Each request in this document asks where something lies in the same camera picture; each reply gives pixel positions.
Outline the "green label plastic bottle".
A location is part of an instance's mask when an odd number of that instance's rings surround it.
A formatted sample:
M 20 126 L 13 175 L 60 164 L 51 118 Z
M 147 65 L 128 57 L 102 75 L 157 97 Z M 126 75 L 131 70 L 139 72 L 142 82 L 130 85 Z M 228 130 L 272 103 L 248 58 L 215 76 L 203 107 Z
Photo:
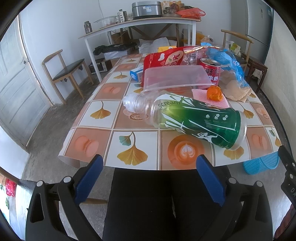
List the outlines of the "green label plastic bottle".
M 241 111 L 167 92 L 130 93 L 124 107 L 150 126 L 169 128 L 221 148 L 236 150 L 245 139 L 247 123 Z

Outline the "beige cloth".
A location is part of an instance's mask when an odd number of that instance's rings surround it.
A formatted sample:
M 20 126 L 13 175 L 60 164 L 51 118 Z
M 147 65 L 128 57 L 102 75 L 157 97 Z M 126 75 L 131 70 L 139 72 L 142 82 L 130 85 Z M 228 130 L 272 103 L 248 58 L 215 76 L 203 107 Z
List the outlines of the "beige cloth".
M 243 87 L 238 82 L 233 71 L 222 71 L 218 85 L 225 97 L 233 101 L 246 102 L 248 96 L 252 93 L 251 87 L 248 84 Z

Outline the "orange peel piece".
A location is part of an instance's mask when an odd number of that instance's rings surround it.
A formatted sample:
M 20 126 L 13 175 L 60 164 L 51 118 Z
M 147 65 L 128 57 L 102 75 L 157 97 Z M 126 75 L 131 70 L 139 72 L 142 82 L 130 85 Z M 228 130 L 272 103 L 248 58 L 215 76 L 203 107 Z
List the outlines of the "orange peel piece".
M 207 89 L 207 99 L 210 101 L 220 102 L 224 98 L 224 95 L 222 94 L 221 88 L 218 86 L 210 86 Z

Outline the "pink scouring sponge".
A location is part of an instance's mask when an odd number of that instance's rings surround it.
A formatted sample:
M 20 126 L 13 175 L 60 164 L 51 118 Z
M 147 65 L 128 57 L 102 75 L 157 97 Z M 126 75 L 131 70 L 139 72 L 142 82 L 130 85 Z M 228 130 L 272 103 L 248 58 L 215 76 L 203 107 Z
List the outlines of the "pink scouring sponge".
M 229 108 L 230 105 L 226 100 L 225 96 L 222 94 L 221 101 L 212 101 L 207 98 L 207 90 L 205 89 L 192 89 L 193 99 L 216 106 L 218 108 Z

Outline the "blue plastic wrapper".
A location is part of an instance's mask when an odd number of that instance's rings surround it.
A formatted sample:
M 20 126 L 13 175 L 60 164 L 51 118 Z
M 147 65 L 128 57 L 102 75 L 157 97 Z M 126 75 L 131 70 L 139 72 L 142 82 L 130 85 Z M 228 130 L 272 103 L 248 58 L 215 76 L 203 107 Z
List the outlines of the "blue plastic wrapper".
M 220 64 L 219 81 L 222 80 L 222 72 L 228 71 L 230 74 L 234 75 L 234 80 L 237 81 L 239 87 L 248 86 L 248 83 L 244 79 L 243 68 L 231 51 L 205 42 L 202 42 L 201 46 L 203 47 L 202 50 L 205 51 L 205 58 Z

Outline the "red milk drink can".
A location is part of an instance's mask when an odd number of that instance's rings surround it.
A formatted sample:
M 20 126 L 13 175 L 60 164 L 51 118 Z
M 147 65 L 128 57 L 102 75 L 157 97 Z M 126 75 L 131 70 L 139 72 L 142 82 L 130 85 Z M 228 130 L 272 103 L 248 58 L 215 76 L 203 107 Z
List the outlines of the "red milk drink can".
M 213 85 L 218 86 L 220 74 L 221 74 L 221 64 L 216 60 L 209 58 L 201 58 L 200 65 L 206 71 L 208 77 L 210 78 Z

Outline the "blue white medicine box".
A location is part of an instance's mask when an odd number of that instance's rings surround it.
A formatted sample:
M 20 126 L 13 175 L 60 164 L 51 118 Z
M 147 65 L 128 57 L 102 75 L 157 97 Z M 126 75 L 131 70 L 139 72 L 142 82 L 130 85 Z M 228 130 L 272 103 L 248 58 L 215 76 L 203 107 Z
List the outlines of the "blue white medicine box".
M 137 67 L 137 68 L 134 68 L 134 69 L 130 70 L 130 72 L 129 72 L 130 77 L 133 80 L 135 80 L 136 82 L 141 82 L 142 81 L 142 76 L 143 76 L 143 70 L 144 70 L 143 66 L 140 66 L 140 67 Z

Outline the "red snack bag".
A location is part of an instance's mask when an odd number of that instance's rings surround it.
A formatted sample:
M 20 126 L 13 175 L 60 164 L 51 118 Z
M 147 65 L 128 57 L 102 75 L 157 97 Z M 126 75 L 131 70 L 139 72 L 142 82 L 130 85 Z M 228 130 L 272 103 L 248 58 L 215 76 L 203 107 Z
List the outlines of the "red snack bag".
M 200 59 L 205 53 L 202 48 L 202 46 L 178 47 L 160 53 L 151 53 L 144 59 L 143 74 L 145 70 L 153 67 L 200 65 Z

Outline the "clear plastic food container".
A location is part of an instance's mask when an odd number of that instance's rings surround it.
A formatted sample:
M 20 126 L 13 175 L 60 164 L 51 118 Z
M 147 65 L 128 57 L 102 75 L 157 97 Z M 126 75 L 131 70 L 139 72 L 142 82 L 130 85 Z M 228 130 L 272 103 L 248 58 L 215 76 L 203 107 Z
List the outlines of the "clear plastic food container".
M 153 67 L 145 70 L 143 91 L 165 90 L 180 87 L 207 88 L 213 83 L 200 65 Z

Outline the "yellow white capsule box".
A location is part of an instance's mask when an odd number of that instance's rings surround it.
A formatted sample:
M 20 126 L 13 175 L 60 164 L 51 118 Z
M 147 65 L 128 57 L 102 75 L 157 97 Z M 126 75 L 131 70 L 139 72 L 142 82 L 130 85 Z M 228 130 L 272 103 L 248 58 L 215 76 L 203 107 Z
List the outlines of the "yellow white capsule box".
M 160 52 L 164 52 L 164 51 L 167 51 L 167 50 L 170 50 L 170 49 L 175 49 L 176 46 L 162 46 L 162 47 L 158 47 L 158 53 Z

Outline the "blue plastic trash basket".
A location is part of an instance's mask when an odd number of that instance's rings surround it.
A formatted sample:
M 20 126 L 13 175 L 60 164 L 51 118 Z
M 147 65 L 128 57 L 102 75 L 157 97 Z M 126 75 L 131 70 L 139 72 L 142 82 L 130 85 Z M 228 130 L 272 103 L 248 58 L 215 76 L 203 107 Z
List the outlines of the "blue plastic trash basket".
M 274 152 L 259 158 L 243 162 L 244 171 L 249 175 L 255 175 L 266 170 L 273 170 L 279 164 L 278 152 Z

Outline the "white door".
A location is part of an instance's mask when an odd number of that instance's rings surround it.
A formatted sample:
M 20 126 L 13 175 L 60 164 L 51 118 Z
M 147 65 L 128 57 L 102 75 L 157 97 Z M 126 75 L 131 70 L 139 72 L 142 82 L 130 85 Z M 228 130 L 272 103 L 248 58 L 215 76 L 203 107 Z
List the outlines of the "white door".
M 26 148 L 33 132 L 51 107 L 25 53 L 16 17 L 1 40 L 1 124 Z

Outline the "wooden chair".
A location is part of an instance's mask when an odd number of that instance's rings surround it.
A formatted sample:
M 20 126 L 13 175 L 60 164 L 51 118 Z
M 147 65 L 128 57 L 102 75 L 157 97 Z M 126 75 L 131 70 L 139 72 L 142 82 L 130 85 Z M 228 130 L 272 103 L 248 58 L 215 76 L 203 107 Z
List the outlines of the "wooden chair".
M 224 49 L 229 50 L 230 52 L 232 52 L 235 55 L 235 59 L 242 67 L 243 72 L 245 72 L 247 65 L 248 65 L 248 60 L 249 60 L 250 46 L 251 46 L 251 44 L 253 44 L 253 41 L 250 38 L 248 38 L 246 35 L 243 35 L 238 32 L 233 32 L 233 31 L 223 30 L 223 29 L 221 29 L 221 32 L 224 33 L 222 47 Z M 242 42 L 241 41 L 239 41 L 239 44 L 237 44 L 236 42 L 233 42 L 233 41 L 230 41 L 230 43 L 227 43 L 227 41 L 226 41 L 227 34 L 235 36 L 236 37 L 235 40 L 238 40 L 238 38 L 241 40 L 244 40 L 246 47 L 247 47 L 246 53 L 242 52 L 242 49 L 241 49 Z
M 66 65 L 65 61 L 61 55 L 61 53 L 63 52 L 62 49 L 48 55 L 43 61 L 42 61 L 42 67 L 44 72 L 46 73 L 46 76 L 48 77 L 48 80 L 50 81 L 53 89 L 55 90 L 56 94 L 58 95 L 58 97 L 60 98 L 60 100 L 62 101 L 63 104 L 66 104 L 66 100 L 65 98 L 62 96 L 60 90 L 58 89 L 58 87 L 56 86 L 56 84 L 58 82 L 61 82 L 65 79 L 69 79 L 72 86 L 74 87 L 74 89 L 76 89 L 78 91 L 78 93 L 80 94 L 80 96 L 82 97 L 82 99 L 85 99 L 77 81 L 75 80 L 73 73 L 79 69 L 79 70 L 85 70 L 87 73 L 87 78 L 89 80 L 89 82 L 94 85 L 94 80 L 92 79 L 92 75 L 90 72 L 89 67 L 87 66 L 86 62 L 84 59 L 80 59 L 78 61 L 75 61 L 73 63 L 71 63 L 70 65 Z M 52 77 L 51 74 L 49 73 L 49 70 L 46 66 L 46 63 L 48 63 L 50 60 L 52 60 L 54 57 L 58 56 L 63 69 L 55 76 Z

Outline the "white sack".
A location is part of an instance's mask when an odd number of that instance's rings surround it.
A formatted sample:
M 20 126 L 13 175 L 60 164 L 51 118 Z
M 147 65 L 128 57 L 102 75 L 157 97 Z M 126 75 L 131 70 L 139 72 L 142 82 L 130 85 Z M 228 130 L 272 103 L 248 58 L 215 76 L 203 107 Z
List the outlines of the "white sack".
M 159 47 L 170 46 L 166 37 L 158 38 L 156 40 L 139 39 L 138 51 L 140 54 L 157 53 Z

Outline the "white side table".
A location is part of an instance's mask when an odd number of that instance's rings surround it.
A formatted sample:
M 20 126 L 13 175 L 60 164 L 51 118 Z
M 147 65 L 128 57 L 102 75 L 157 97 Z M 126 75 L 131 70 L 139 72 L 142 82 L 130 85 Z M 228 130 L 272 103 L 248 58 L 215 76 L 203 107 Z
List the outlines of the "white side table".
M 99 30 L 93 31 L 91 33 L 85 34 L 81 37 L 79 37 L 79 39 L 83 39 L 91 62 L 94 66 L 95 69 L 95 73 L 96 76 L 99 80 L 99 82 L 102 81 L 101 75 L 99 73 L 99 69 L 97 67 L 96 61 L 95 61 L 95 57 L 93 54 L 93 50 L 90 48 L 88 39 L 90 39 L 91 37 L 95 37 L 98 35 L 102 35 L 103 33 L 107 33 L 110 31 L 114 31 L 117 29 L 121 29 L 121 28 L 132 28 L 132 29 L 136 29 L 137 26 L 143 26 L 143 25 L 153 25 L 153 24 L 168 24 L 169 26 L 172 24 L 175 25 L 187 25 L 188 26 L 188 45 L 189 46 L 194 46 L 196 45 L 196 30 L 197 30 L 197 23 L 201 22 L 201 20 L 198 19 L 189 19 L 189 18 L 178 18 L 178 17 L 159 17 L 159 18 L 144 18 L 144 19 L 136 19 L 136 20 L 132 20 L 132 21 L 126 21 L 126 22 L 122 22 L 122 23 L 117 23 L 114 25 L 108 25 L 107 27 L 104 28 L 100 28 Z

